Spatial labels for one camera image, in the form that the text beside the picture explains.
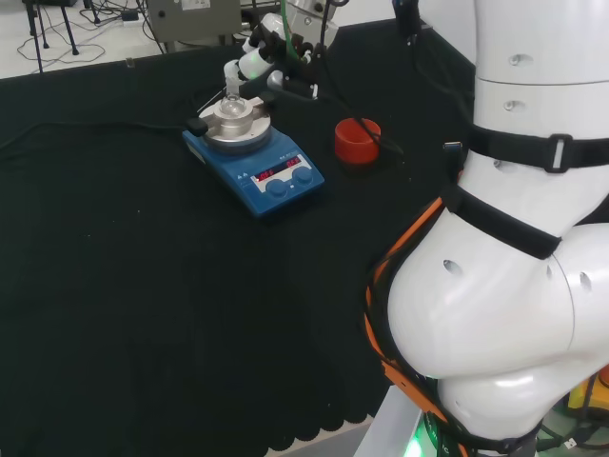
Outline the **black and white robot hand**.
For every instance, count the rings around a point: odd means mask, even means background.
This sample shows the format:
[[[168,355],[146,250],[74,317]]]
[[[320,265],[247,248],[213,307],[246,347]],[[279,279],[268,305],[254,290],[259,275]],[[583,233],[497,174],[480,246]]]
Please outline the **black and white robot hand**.
[[[315,70],[318,48],[293,32],[283,13],[268,13],[243,43],[244,54],[225,64],[226,94],[238,96],[240,87],[251,83],[316,100],[320,96]]]

